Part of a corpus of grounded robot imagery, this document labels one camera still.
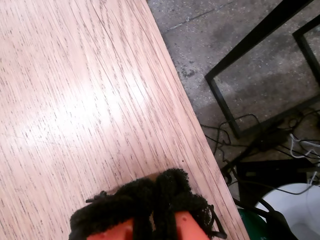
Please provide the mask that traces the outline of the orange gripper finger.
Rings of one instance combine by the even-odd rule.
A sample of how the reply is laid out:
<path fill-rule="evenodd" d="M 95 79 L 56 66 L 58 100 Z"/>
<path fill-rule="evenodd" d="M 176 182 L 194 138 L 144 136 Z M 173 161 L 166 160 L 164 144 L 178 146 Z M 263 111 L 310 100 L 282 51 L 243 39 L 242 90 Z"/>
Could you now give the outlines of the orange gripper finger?
<path fill-rule="evenodd" d="M 171 168 L 160 173 L 153 189 L 153 221 L 155 240 L 177 240 L 175 214 L 187 212 L 199 228 L 211 240 L 215 237 L 226 239 L 224 230 L 214 206 L 196 193 L 192 193 L 188 174 L 183 169 Z"/>
<path fill-rule="evenodd" d="M 89 237 L 118 227 L 132 220 L 132 232 L 126 235 L 134 240 L 151 240 L 155 183 L 140 178 L 121 186 L 114 194 L 101 191 L 88 205 L 78 209 L 70 218 L 70 240 L 88 240 Z"/>

